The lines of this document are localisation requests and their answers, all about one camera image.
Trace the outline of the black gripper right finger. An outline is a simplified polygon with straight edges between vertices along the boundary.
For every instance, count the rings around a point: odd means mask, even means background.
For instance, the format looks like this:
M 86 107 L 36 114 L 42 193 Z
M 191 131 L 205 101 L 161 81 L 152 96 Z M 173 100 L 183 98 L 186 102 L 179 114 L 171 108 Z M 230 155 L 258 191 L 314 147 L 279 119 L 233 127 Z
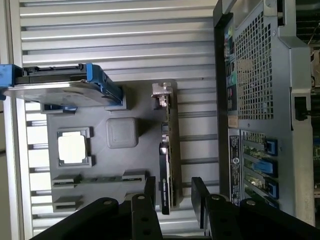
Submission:
M 211 194 L 200 177 L 191 179 L 191 203 L 199 226 L 213 240 L 318 240 L 316 227 L 265 202 L 239 205 Z

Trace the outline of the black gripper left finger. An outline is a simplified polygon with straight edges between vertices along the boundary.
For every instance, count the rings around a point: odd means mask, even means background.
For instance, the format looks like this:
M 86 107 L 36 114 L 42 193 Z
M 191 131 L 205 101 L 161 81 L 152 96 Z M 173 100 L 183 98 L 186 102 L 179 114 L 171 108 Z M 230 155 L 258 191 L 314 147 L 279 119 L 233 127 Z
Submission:
M 161 240 L 155 210 L 156 178 L 144 191 L 119 203 L 102 197 L 34 236 L 35 240 Z

